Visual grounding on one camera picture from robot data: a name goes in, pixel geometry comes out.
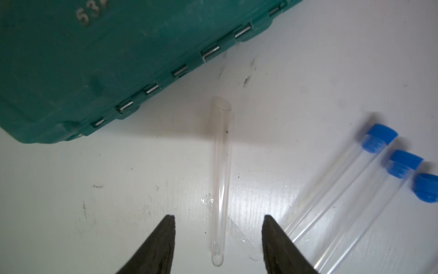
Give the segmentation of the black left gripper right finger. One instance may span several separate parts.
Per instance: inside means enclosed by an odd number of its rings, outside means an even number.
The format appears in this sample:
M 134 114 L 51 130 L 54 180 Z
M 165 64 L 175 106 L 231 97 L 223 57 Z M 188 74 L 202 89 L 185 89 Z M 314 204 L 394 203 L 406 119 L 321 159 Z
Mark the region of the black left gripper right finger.
M 317 274 L 271 215 L 262 225 L 263 260 L 268 274 Z

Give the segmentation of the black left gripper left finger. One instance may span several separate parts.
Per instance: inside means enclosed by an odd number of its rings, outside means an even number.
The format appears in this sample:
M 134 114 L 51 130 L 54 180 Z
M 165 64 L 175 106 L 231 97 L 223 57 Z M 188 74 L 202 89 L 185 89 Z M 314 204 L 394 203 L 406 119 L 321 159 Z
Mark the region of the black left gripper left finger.
M 169 274 L 175 250 L 176 225 L 165 215 L 118 274 Z

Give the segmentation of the blue stopper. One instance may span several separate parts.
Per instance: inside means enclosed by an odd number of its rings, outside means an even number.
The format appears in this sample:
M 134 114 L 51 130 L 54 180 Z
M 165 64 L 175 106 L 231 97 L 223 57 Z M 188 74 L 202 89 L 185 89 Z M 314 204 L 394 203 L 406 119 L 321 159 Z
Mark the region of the blue stopper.
M 361 147 L 370 154 L 378 154 L 398 137 L 398 133 L 383 124 L 375 123 L 365 134 Z
M 415 195 L 427 203 L 438 202 L 438 176 L 419 173 L 414 177 L 413 191 Z
M 423 161 L 422 157 L 415 154 L 404 150 L 395 150 L 388 160 L 386 170 L 388 174 L 396 178 L 406 179 L 418 169 Z

